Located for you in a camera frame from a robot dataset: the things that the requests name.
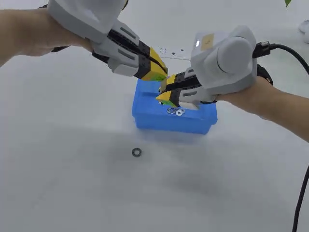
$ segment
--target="white background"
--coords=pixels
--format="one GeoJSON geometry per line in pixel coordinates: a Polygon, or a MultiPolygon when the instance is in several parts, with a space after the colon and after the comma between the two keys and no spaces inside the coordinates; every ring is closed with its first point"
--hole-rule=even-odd
{"type": "MultiPolygon", "coordinates": [[[[1,0],[37,8],[43,0],[1,0]]],[[[151,46],[190,49],[199,30],[252,28],[258,41],[309,60],[297,26],[309,1],[130,0],[120,20],[151,46]]],[[[188,61],[165,60],[171,73],[188,61]]],[[[262,58],[276,87],[309,97],[309,76],[284,51],[262,58]]],[[[0,69],[1,232],[289,232],[309,145],[218,103],[206,136],[138,131],[136,80],[80,48],[16,57],[0,69]],[[131,150],[140,147],[141,158],[131,150]]],[[[306,196],[299,231],[309,230],[306,196]]]]}

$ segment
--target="silver washer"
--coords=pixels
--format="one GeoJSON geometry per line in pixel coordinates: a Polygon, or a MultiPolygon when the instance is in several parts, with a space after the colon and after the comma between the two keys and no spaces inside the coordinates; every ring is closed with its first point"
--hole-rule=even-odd
{"type": "Polygon", "coordinates": [[[173,108],[173,107],[170,107],[170,108],[168,109],[168,113],[171,114],[171,115],[173,115],[174,113],[176,113],[176,111],[177,111],[177,109],[175,109],[175,108],[173,108]]]}
{"type": "Polygon", "coordinates": [[[177,110],[176,111],[177,116],[182,116],[183,115],[183,110],[177,110]]]}

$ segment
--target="blue box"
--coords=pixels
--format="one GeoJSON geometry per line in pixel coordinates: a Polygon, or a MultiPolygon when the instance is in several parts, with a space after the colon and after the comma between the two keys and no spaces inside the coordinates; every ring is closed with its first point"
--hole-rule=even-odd
{"type": "Polygon", "coordinates": [[[138,80],[132,106],[137,128],[207,134],[217,123],[216,104],[201,105],[198,111],[185,110],[182,116],[169,114],[170,106],[162,106],[155,99],[159,95],[159,87],[159,82],[138,80]]]}

